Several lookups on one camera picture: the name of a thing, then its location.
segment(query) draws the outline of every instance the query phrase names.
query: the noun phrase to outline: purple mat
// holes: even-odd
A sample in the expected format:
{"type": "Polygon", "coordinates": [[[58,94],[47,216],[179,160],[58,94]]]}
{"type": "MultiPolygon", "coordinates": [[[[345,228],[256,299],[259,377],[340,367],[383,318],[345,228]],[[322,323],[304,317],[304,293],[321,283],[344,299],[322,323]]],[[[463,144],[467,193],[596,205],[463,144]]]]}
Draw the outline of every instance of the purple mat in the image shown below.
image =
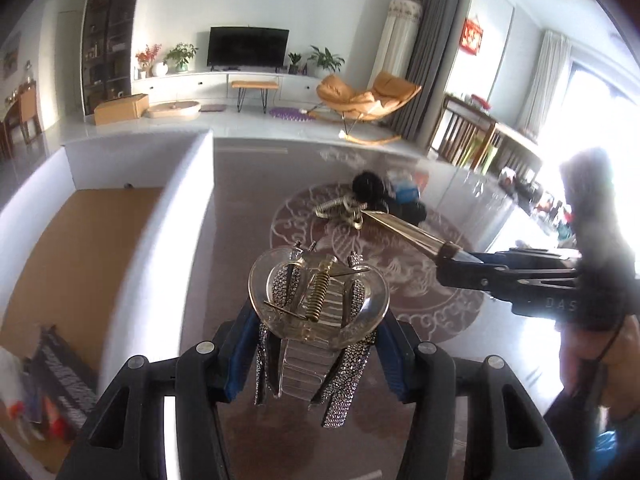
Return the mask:
{"type": "Polygon", "coordinates": [[[307,114],[300,113],[297,108],[275,107],[269,110],[272,117],[284,119],[285,121],[313,121],[314,118],[307,114]]]}

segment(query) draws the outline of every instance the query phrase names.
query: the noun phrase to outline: curtain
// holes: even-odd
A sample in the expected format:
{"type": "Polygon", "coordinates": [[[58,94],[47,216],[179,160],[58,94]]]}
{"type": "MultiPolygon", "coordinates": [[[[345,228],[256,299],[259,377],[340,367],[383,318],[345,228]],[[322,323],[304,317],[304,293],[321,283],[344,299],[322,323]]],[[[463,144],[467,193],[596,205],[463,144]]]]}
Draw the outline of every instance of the curtain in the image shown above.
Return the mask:
{"type": "Polygon", "coordinates": [[[570,54],[571,43],[567,37],[552,30],[545,32],[531,88],[517,123],[517,129],[533,141],[538,140],[549,112],[566,87],[562,82],[566,83],[570,54]]]}
{"type": "Polygon", "coordinates": [[[406,78],[421,85],[422,91],[394,113],[390,122],[393,130],[412,141],[420,133],[459,0],[418,1],[422,3],[422,19],[406,78]]]}
{"type": "Polygon", "coordinates": [[[422,4],[417,0],[391,0],[367,88],[373,86],[382,70],[400,77],[406,75],[421,16],[422,4]]]}

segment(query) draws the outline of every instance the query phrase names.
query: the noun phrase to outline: tv stand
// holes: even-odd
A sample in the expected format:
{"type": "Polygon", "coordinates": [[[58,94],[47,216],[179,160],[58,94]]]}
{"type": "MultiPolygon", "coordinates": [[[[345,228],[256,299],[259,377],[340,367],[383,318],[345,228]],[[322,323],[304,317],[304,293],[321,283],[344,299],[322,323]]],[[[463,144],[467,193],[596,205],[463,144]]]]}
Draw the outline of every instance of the tv stand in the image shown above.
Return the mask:
{"type": "MultiPolygon", "coordinates": [[[[271,69],[264,72],[223,71],[217,67],[210,72],[181,72],[165,76],[151,77],[132,81],[132,91],[136,94],[148,94],[149,104],[173,103],[180,101],[198,101],[201,104],[238,105],[238,88],[236,81],[252,81],[270,83],[268,106],[310,109],[320,99],[316,87],[319,78],[287,73],[273,73],[271,69]]],[[[245,105],[261,107],[260,88],[248,89],[245,105]]]]}
{"type": "Polygon", "coordinates": [[[226,68],[218,68],[218,69],[216,69],[214,66],[212,66],[210,72],[240,72],[240,67],[239,66],[227,66],[226,68]]]}

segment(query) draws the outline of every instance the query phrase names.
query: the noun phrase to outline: white curtain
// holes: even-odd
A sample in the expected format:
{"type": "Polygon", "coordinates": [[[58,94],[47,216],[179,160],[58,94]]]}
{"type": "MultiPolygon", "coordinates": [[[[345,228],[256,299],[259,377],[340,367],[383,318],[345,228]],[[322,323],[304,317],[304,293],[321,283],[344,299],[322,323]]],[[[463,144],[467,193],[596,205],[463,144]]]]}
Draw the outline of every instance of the white curtain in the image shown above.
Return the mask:
{"type": "Polygon", "coordinates": [[[391,0],[368,88],[373,86],[374,79],[382,70],[391,75],[406,76],[421,16],[422,4],[419,1],[391,0]]]}
{"type": "Polygon", "coordinates": [[[570,54],[571,43],[567,37],[552,30],[545,32],[536,72],[517,124],[517,129],[531,140],[538,138],[551,110],[566,90],[570,54]]]}

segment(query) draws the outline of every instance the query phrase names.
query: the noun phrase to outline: door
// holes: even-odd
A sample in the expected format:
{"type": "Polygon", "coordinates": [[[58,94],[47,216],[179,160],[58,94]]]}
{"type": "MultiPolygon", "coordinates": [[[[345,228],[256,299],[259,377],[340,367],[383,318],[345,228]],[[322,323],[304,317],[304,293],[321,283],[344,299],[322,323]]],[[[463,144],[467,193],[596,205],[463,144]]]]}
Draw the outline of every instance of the door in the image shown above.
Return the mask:
{"type": "Polygon", "coordinates": [[[58,13],[54,54],[54,77],[58,116],[65,117],[82,105],[80,93],[80,42],[82,14],[77,10],[58,13]]]}

